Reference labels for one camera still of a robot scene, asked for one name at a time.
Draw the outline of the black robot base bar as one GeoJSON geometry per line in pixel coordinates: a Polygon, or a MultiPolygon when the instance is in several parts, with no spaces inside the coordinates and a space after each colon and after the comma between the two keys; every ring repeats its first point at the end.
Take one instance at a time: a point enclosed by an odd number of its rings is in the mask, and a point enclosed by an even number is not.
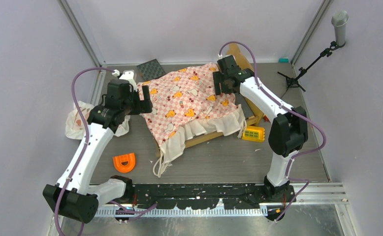
{"type": "Polygon", "coordinates": [[[281,220],[296,195],[289,183],[283,187],[255,183],[135,184],[115,201],[160,210],[214,210],[222,204],[227,211],[260,209],[261,204],[273,203],[277,208],[269,208],[266,217],[281,220]]]}

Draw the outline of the pink checkered duck blanket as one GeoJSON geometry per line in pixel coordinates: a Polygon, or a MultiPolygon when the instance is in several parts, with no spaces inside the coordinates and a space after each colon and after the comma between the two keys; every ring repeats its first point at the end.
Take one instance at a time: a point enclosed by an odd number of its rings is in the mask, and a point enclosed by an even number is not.
{"type": "Polygon", "coordinates": [[[247,122],[235,95],[215,94],[213,74],[218,70],[214,63],[190,66],[137,84],[141,98],[143,87],[149,88],[152,102],[152,111],[143,118],[160,149],[155,176],[161,177],[183,154],[188,140],[213,132],[242,136],[247,122]]]}

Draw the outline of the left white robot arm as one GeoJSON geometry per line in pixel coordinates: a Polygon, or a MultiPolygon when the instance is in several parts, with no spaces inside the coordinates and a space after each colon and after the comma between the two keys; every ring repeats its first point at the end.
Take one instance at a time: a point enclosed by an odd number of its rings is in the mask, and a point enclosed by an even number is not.
{"type": "Polygon", "coordinates": [[[108,83],[104,104],[90,111],[87,132],[66,171],[56,184],[43,189],[53,212],[87,224],[100,206],[115,199],[123,204],[133,199],[134,187],[127,177],[112,176],[95,187],[90,187],[90,182],[105,147],[125,117],[150,113],[152,107],[148,86],[137,87],[126,79],[108,83]]]}

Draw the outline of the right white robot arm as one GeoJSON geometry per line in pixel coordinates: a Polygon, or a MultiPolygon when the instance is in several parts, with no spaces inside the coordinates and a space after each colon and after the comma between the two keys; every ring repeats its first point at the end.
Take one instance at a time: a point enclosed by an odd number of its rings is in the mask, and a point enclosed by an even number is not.
{"type": "Polygon", "coordinates": [[[268,143],[273,157],[261,190],[265,199],[276,202],[289,191],[293,157],[308,140],[306,111],[281,100],[251,69],[240,68],[234,56],[219,57],[217,64],[219,71],[213,73],[215,94],[241,94],[256,105],[271,123],[268,143]]]}

